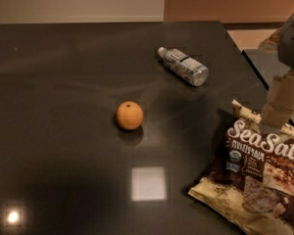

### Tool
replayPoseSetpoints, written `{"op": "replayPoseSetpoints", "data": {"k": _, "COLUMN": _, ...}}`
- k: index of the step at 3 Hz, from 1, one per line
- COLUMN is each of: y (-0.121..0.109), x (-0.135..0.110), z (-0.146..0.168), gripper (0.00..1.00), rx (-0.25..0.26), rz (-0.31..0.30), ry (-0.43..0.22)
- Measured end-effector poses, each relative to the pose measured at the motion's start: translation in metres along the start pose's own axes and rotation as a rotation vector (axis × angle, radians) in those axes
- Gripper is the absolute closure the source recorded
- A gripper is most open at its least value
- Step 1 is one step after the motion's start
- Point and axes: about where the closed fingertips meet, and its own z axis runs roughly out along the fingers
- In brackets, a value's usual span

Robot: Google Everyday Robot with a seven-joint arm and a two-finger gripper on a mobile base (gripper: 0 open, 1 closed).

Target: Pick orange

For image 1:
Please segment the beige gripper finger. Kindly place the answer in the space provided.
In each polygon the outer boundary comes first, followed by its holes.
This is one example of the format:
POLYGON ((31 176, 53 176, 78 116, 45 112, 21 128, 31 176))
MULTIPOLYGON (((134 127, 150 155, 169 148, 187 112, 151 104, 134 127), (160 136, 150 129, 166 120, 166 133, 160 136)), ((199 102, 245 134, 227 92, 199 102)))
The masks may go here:
POLYGON ((261 111, 262 121, 280 128, 294 115, 294 70, 285 75, 275 75, 261 111))

